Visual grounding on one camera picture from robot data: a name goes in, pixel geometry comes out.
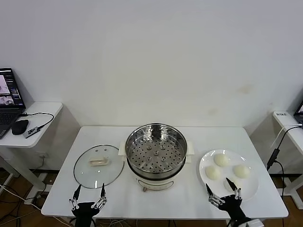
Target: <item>laptop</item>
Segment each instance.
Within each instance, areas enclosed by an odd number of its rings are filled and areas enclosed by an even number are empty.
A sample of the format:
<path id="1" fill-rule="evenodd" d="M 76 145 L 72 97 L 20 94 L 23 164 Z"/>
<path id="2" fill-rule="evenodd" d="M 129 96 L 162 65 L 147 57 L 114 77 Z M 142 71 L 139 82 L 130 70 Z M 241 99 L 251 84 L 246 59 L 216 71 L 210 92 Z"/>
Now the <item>laptop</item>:
<path id="1" fill-rule="evenodd" d="M 13 70 L 0 69 L 0 139 L 9 131 L 25 108 Z"/>
<path id="2" fill-rule="evenodd" d="M 303 102 L 300 104 L 297 111 L 294 113 L 294 118 L 300 123 L 303 124 Z"/>

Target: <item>robotic hand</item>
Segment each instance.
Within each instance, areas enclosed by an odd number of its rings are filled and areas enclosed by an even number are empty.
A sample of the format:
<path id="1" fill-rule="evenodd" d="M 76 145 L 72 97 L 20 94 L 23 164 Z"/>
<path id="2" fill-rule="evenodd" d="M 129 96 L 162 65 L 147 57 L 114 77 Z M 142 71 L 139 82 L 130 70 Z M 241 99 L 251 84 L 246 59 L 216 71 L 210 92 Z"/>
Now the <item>robotic hand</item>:
<path id="1" fill-rule="evenodd" d="M 76 217 L 75 227 L 90 227 L 92 217 L 97 215 L 104 207 L 107 199 L 105 197 L 104 184 L 102 185 L 100 198 L 96 202 L 77 203 L 81 189 L 81 184 L 75 191 L 70 202 L 72 204 L 72 213 Z"/>
<path id="2" fill-rule="evenodd" d="M 245 216 L 244 212 L 240 208 L 242 203 L 241 188 L 237 188 L 236 185 L 226 178 L 228 184 L 233 189 L 234 194 L 218 197 L 213 194 L 210 187 L 206 184 L 207 193 L 209 195 L 208 201 L 220 210 L 226 211 L 231 217 L 232 227 L 263 227 L 264 225 L 259 219 L 252 220 Z"/>

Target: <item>pot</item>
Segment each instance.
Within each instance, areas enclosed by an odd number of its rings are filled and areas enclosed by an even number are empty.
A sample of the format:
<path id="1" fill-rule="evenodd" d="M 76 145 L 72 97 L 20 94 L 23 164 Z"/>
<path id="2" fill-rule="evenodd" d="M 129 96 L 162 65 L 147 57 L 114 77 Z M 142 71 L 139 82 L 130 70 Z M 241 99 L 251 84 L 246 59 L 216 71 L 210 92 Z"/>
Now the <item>pot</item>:
<path id="1" fill-rule="evenodd" d="M 149 181 L 164 181 L 184 166 L 187 142 L 174 127 L 151 123 L 128 136 L 125 153 L 130 169 L 137 176 Z"/>

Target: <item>cooker handle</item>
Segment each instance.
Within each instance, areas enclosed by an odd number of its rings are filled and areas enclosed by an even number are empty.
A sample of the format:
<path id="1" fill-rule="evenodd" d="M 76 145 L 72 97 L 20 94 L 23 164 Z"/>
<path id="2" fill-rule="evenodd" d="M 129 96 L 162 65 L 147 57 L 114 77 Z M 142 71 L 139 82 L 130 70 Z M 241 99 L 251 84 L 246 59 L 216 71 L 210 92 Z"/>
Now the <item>cooker handle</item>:
<path id="1" fill-rule="evenodd" d="M 122 160 L 126 160 L 126 153 L 125 153 L 125 141 L 120 143 L 118 155 L 122 157 Z"/>
<path id="2" fill-rule="evenodd" d="M 191 156 L 195 154 L 194 145 L 191 141 L 187 141 L 186 162 L 191 163 Z"/>

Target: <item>white plate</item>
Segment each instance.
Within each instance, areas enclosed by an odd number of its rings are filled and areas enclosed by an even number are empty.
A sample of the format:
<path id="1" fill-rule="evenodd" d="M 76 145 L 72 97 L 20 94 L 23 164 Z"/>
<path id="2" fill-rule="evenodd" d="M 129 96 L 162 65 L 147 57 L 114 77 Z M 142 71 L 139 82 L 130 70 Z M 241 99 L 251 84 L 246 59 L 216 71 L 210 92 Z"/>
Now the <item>white plate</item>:
<path id="1" fill-rule="evenodd" d="M 229 166 L 227 167 L 220 167 L 217 166 L 217 164 L 214 162 L 214 156 L 216 154 L 226 154 L 229 158 Z M 250 175 L 246 179 L 241 179 L 236 177 L 236 175 L 233 173 L 232 168 L 236 165 L 245 165 L 250 169 Z M 206 176 L 205 168 L 208 166 L 216 166 L 219 168 L 221 177 L 218 180 L 211 180 Z M 234 178 L 238 181 L 240 187 L 241 187 L 241 196 L 243 201 L 247 201 L 251 199 L 258 191 L 259 188 L 259 182 L 258 178 L 254 174 L 253 169 L 250 167 L 249 162 L 241 157 L 240 155 L 230 151 L 230 150 L 224 150 L 224 149 L 218 149 L 218 150 L 212 150 L 205 154 L 200 161 L 199 165 L 199 171 L 200 176 L 202 178 L 202 181 L 210 187 L 210 189 L 213 191 L 214 194 L 216 194 L 219 197 L 230 195 L 231 192 L 229 192 L 224 187 L 224 180 L 226 177 L 229 179 Z"/>

